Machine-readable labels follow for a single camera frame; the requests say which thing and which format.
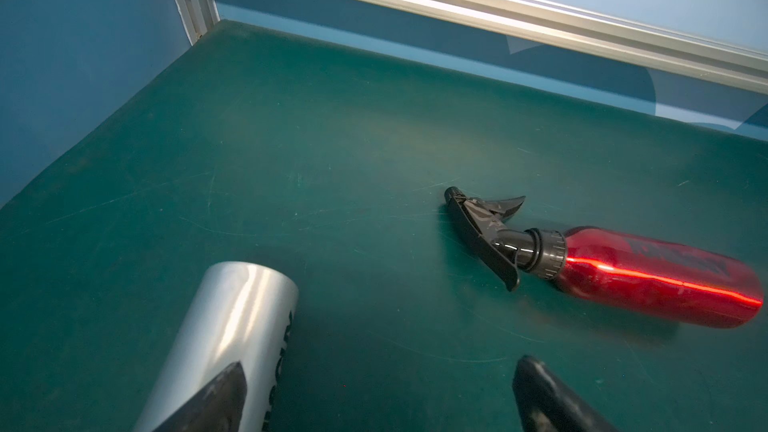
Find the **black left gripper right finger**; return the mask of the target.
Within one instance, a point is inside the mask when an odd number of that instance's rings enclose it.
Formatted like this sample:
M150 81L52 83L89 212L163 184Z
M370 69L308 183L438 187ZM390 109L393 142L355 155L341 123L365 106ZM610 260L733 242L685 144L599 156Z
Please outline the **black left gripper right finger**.
M524 431L617 431L535 357L518 360L512 389Z

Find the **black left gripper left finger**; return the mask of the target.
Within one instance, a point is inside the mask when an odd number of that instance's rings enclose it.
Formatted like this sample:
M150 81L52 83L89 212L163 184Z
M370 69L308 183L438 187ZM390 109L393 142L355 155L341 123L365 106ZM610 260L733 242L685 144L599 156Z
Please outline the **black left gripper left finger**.
M240 362L226 366L154 432L237 432L240 428L247 380Z

